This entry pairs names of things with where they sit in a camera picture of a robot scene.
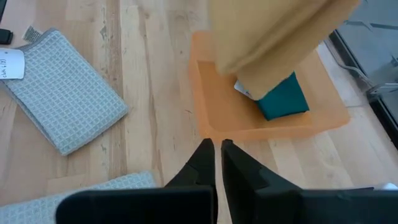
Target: wooden table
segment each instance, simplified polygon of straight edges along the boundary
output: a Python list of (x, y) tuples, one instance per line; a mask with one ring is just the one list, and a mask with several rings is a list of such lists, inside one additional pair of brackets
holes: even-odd
[[(60, 29), (129, 105), (129, 114), (87, 146), (62, 157), (0, 91), (0, 205), (152, 170), (159, 186), (201, 141), (187, 75), (190, 36), (208, 29), (206, 1), (13, 0), (0, 27)], [(321, 44), (323, 63), (351, 122), (308, 139), (237, 142), (282, 177), (305, 188), (398, 183), (398, 152), (360, 94)], [(216, 146), (220, 223), (231, 223)]]

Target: orange plastic bin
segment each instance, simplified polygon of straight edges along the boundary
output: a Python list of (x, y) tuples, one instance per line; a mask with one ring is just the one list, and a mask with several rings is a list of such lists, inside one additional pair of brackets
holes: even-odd
[(310, 111), (267, 121), (251, 99), (234, 89), (234, 75), (217, 74), (212, 45), (209, 32), (193, 34), (188, 72), (202, 137), (214, 141), (300, 138), (349, 121), (348, 111), (316, 51), (295, 69)]

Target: tan towel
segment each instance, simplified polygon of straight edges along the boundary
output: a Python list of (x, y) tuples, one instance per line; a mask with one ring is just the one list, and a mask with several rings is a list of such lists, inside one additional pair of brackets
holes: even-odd
[(218, 72), (235, 73), (258, 100), (347, 19), (358, 0), (210, 0), (209, 5)]

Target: black object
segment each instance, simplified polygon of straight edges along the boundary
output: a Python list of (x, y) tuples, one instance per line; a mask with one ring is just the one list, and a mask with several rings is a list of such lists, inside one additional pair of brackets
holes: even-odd
[(0, 44), (1, 45), (9, 45), (12, 42), (12, 38), (14, 37), (14, 33), (6, 29), (0, 29)]
[(2, 20), (2, 15), (6, 9), (7, 0), (0, 0), (0, 21)]
[[(303, 190), (231, 140), (221, 150), (234, 224), (398, 223), (396, 191)], [(164, 188), (77, 193), (60, 204), (57, 223), (216, 223), (214, 158), (205, 139)]]
[(215, 224), (217, 216), (214, 145), (205, 139), (164, 188), (80, 192), (58, 206), (56, 220), (58, 224)]

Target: white tag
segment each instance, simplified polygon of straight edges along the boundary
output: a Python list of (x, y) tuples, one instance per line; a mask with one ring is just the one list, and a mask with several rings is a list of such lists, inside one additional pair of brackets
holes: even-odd
[(0, 79), (22, 79), (24, 74), (24, 53), (16, 49), (0, 49)]
[(241, 93), (245, 94), (247, 97), (253, 100), (253, 97), (250, 95), (250, 93), (247, 90), (244, 89), (243, 85), (238, 80), (236, 80), (234, 88), (235, 90), (240, 91)]

